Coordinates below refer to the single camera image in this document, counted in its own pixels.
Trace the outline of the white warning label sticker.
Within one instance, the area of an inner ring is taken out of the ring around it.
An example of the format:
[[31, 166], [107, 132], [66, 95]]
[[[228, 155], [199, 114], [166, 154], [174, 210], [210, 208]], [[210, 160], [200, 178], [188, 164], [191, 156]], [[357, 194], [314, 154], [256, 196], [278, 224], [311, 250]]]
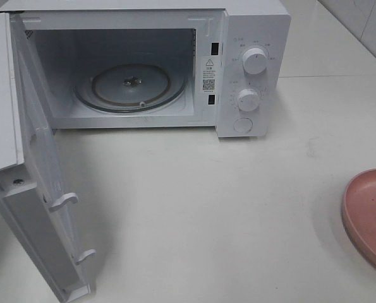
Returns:
[[202, 57], [200, 63], [200, 85], [204, 93], [214, 94], [216, 92], [220, 66], [218, 56]]

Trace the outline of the white microwave oven body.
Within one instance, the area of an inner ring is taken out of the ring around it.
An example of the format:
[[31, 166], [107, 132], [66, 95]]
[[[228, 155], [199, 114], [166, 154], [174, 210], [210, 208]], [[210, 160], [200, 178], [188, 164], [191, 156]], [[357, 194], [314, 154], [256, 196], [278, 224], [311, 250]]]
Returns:
[[[213, 127], [221, 138], [263, 136], [270, 119], [291, 17], [280, 1], [7, 1], [0, 13], [20, 13], [37, 33], [47, 80], [47, 114], [54, 129]], [[259, 46], [267, 67], [248, 74], [242, 55]], [[192, 77], [173, 102], [145, 112], [95, 110], [73, 92], [77, 71], [96, 57], [155, 53], [191, 59]], [[202, 57], [220, 60], [217, 90], [201, 89]], [[255, 90], [258, 108], [243, 112], [238, 94]], [[234, 122], [249, 118], [248, 133]]]

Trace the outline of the pink round plate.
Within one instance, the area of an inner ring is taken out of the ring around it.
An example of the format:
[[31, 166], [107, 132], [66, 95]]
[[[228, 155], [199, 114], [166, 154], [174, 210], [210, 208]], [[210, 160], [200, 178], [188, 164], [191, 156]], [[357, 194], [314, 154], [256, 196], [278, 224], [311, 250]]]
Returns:
[[376, 169], [361, 172], [349, 181], [341, 216], [350, 241], [376, 268]]

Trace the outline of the round white door button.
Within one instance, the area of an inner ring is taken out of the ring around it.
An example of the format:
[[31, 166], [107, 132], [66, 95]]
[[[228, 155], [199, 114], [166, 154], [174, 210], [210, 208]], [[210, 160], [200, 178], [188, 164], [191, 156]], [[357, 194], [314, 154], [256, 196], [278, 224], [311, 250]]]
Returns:
[[233, 127], [238, 133], [248, 133], [252, 130], [253, 122], [249, 118], [239, 118], [234, 122]]

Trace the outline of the upper white power knob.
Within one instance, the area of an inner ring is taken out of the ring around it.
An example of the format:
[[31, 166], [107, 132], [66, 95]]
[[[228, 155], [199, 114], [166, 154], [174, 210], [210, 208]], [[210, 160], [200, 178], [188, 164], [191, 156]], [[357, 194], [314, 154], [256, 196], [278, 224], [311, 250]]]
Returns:
[[262, 73], [267, 67], [267, 55], [259, 46], [249, 48], [242, 55], [242, 65], [248, 74]]

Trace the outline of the white timer knob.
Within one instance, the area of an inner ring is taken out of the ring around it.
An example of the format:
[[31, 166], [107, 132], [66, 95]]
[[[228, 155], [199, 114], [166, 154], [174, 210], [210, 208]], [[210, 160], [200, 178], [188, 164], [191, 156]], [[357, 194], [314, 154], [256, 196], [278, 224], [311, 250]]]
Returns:
[[244, 89], [238, 94], [238, 108], [243, 112], [251, 112], [260, 104], [259, 94], [252, 89]]

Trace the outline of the glass microwave turntable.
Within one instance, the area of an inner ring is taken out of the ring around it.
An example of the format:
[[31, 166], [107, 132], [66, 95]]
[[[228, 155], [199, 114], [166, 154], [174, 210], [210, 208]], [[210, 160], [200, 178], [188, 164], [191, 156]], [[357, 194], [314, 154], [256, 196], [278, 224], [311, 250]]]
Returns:
[[131, 114], [177, 99], [193, 71], [191, 59], [155, 53], [129, 53], [90, 59], [77, 71], [73, 92], [95, 110]]

